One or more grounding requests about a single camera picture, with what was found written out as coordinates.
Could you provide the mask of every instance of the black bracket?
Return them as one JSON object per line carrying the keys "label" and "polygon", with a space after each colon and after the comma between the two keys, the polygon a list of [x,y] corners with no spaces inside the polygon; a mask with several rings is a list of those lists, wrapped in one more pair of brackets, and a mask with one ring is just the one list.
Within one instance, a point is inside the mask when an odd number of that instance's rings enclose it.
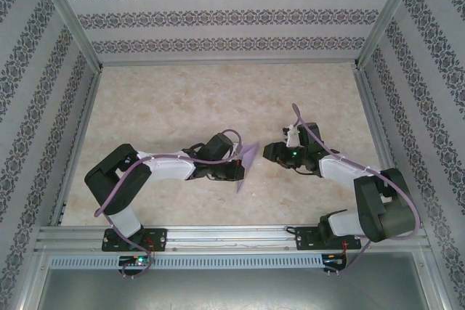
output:
{"label": "black bracket", "polygon": [[123,268],[125,268],[124,274],[126,276],[134,276],[139,274],[148,263],[149,259],[147,256],[121,256],[118,260],[118,271],[123,275]]}
{"label": "black bracket", "polygon": [[341,236],[323,241],[318,227],[286,227],[286,231],[296,236],[297,250],[347,250],[362,248],[360,240],[353,235]]}
{"label": "black bracket", "polygon": [[[167,229],[144,228],[141,236],[134,240],[136,244],[150,252],[164,252],[166,247]],[[102,241],[103,252],[140,252],[129,243],[123,241],[113,229],[106,229]]]}
{"label": "black bracket", "polygon": [[340,272],[347,266],[346,253],[322,254],[321,257],[324,266],[329,266],[323,269],[324,272],[335,272],[334,269]]}

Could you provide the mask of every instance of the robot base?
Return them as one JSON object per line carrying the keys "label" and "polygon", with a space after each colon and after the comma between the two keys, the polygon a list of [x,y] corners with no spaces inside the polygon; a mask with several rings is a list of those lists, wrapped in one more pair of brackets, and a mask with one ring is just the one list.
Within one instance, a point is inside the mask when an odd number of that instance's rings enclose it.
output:
{"label": "robot base", "polygon": [[322,216],[317,227],[287,227],[286,231],[296,236],[297,250],[359,250],[362,244],[354,235],[335,236],[332,234],[328,217]]}
{"label": "robot base", "polygon": [[[167,229],[141,229],[141,232],[130,237],[130,240],[150,252],[164,252]],[[106,229],[102,242],[103,252],[140,252],[129,243],[124,242],[113,229]]]}

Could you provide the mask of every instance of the marble floor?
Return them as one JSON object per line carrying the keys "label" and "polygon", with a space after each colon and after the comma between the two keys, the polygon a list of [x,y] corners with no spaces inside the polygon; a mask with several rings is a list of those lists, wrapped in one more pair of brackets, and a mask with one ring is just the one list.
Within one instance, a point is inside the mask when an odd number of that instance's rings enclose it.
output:
{"label": "marble floor", "polygon": [[[349,63],[104,68],[62,224],[107,225],[93,217],[84,176],[120,144],[176,152],[232,128],[263,147],[296,120],[293,102],[326,144],[379,167]],[[235,182],[164,180],[147,183],[132,207],[144,225],[313,224],[355,207],[348,189],[261,154],[239,193]]]}

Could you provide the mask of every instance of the perforated metal strip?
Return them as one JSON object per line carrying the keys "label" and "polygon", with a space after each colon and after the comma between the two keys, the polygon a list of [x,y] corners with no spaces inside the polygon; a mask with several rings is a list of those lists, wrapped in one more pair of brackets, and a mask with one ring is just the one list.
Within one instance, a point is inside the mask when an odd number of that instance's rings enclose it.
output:
{"label": "perforated metal strip", "polygon": [[[118,256],[55,256],[50,269],[116,269]],[[320,254],[243,256],[156,256],[151,269],[308,269],[322,268]],[[128,269],[142,269],[128,266]]]}

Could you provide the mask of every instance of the patterned wallpaper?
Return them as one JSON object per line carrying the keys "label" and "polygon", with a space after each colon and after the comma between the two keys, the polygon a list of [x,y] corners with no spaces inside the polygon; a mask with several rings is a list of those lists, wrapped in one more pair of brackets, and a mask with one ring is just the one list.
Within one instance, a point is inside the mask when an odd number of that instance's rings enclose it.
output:
{"label": "patterned wallpaper", "polygon": [[0,309],[70,164],[93,72],[51,0],[0,0]]}
{"label": "patterned wallpaper", "polygon": [[464,0],[403,0],[365,67],[453,309],[465,309]]}
{"label": "patterned wallpaper", "polygon": [[104,63],[355,59],[386,0],[69,0]]}

